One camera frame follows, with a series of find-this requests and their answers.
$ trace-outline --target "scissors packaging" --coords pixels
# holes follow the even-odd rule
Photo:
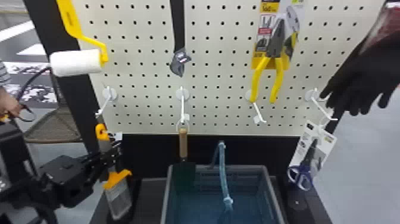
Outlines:
[[[323,167],[336,141],[337,137],[308,120],[289,167],[300,166],[307,161],[307,165],[310,166],[310,176],[315,177]]]

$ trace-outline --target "black table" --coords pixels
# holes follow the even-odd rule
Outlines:
[[[283,217],[288,224],[332,224],[313,188],[303,192],[288,184],[285,178],[271,177]],[[112,220],[103,194],[90,224],[140,223],[159,224],[163,210],[165,178],[136,180],[130,183],[134,207],[126,220]]]

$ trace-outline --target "gray basket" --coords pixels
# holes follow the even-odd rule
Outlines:
[[[224,204],[218,166],[197,165],[193,191],[177,195],[168,169],[161,224],[217,223]],[[265,166],[226,166],[232,224],[284,224]]]

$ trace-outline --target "blue scissors handle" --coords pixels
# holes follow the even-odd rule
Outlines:
[[[313,179],[309,166],[290,166],[287,168],[289,180],[303,191],[309,191],[313,187]]]

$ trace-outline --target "black glove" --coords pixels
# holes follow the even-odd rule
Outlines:
[[[385,108],[400,84],[400,32],[395,32],[359,54],[362,41],[329,80],[320,97],[330,94],[327,107],[367,114],[382,94],[378,106]]]

